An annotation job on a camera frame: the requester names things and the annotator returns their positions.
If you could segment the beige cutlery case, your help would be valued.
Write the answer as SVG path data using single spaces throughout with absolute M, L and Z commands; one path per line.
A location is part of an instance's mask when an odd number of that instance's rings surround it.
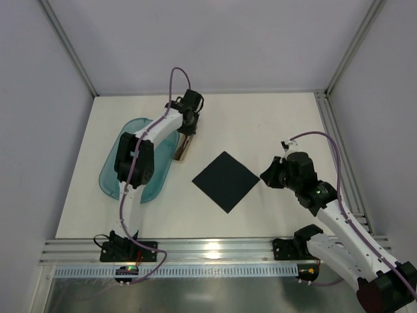
M 185 156 L 190 148 L 194 136 L 195 134 L 180 135 L 179 144 L 177 145 L 177 149 L 173 155 L 173 160 L 175 162 L 182 162 L 185 159 Z

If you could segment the black paper napkin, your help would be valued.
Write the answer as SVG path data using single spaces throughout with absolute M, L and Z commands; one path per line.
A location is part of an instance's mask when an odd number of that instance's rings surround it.
M 192 179 L 192 183 L 227 214 L 259 181 L 256 174 L 226 151 Z

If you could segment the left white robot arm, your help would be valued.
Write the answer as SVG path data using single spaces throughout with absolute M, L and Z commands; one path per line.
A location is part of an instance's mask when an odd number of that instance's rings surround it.
M 134 261 L 142 249 L 156 250 L 137 241 L 138 231 L 130 225 L 132 209 L 154 175 L 156 148 L 172 132 L 194 135 L 203 105 L 203 95 L 187 89 L 183 97 L 170 100 L 164 114 L 150 125 L 121 135 L 114 164 L 120 190 L 118 220 L 103 244 L 101 261 Z

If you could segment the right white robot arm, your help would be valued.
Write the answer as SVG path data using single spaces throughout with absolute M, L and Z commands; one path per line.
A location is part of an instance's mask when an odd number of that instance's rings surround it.
M 299 204 L 334 233 L 337 243 L 315 224 L 300 228 L 293 235 L 293 251 L 328 264 L 366 312 L 396 312 L 416 300 L 415 266 L 397 261 L 343 210 L 336 189 L 318 179 L 307 153 L 275 156 L 261 179 L 270 188 L 293 191 Z

